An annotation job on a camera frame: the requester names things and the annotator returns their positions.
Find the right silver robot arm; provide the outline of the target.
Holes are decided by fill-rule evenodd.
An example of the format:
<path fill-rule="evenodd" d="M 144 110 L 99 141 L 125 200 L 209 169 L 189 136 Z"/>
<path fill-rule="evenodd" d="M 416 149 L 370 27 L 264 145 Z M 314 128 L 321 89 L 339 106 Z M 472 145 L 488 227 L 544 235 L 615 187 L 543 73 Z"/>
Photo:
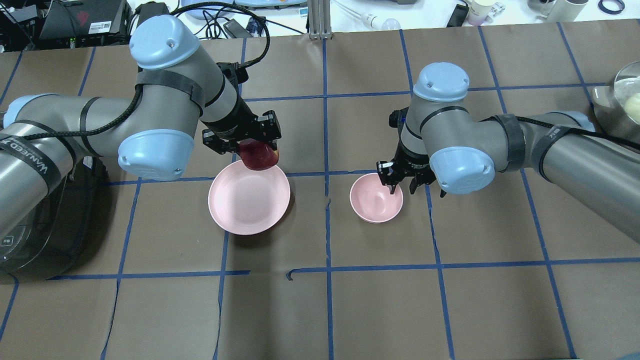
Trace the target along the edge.
<path fill-rule="evenodd" d="M 431 63 L 413 85 L 409 107 L 394 111 L 391 161 L 376 171 L 391 194 L 405 178 L 410 192 L 437 183 L 441 194 L 466 195 L 497 173 L 530 168 L 615 228 L 639 239 L 639 144 L 596 132 L 587 116 L 553 111 L 496 114 L 476 121 L 464 105 L 470 79 L 454 63 Z"/>

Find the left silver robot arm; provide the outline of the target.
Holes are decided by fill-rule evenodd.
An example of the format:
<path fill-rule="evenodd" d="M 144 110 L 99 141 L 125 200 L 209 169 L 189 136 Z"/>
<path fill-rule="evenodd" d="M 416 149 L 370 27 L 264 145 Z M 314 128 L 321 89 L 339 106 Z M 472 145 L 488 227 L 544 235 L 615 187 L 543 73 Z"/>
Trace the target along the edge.
<path fill-rule="evenodd" d="M 253 139 L 277 150 L 273 111 L 258 116 L 176 16 L 144 21 L 129 43 L 140 68 L 131 99 L 28 95 L 9 104 L 1 131 L 1 235 L 6 236 L 86 157 L 116 158 L 138 177 L 182 177 L 198 123 L 209 148 L 237 153 Z"/>

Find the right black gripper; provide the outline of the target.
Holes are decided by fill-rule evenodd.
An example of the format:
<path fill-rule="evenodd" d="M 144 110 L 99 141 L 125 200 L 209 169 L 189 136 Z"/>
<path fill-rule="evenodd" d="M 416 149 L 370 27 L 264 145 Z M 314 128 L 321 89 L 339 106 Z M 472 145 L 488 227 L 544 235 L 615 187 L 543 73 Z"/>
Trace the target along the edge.
<path fill-rule="evenodd" d="M 428 186 L 435 181 L 435 173 L 430 167 L 428 155 L 414 153 L 400 142 L 390 161 L 376 162 L 376 172 L 382 186 L 389 187 L 391 196 L 396 193 L 397 186 L 405 178 L 412 178 L 409 183 L 411 195 L 414 195 L 420 186 Z"/>

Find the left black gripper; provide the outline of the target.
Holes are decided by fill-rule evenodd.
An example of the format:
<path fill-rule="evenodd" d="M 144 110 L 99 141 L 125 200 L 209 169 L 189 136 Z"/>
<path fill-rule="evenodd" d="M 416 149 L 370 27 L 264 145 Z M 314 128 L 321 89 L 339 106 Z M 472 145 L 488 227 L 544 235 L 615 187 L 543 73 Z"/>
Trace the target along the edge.
<path fill-rule="evenodd" d="M 261 116 L 244 114 L 206 122 L 202 130 L 202 144 L 216 153 L 231 153 L 231 161 L 242 161 L 239 143 L 247 139 L 267 142 L 272 148 L 274 162 L 280 159 L 277 141 L 281 139 L 281 125 L 275 111 Z"/>

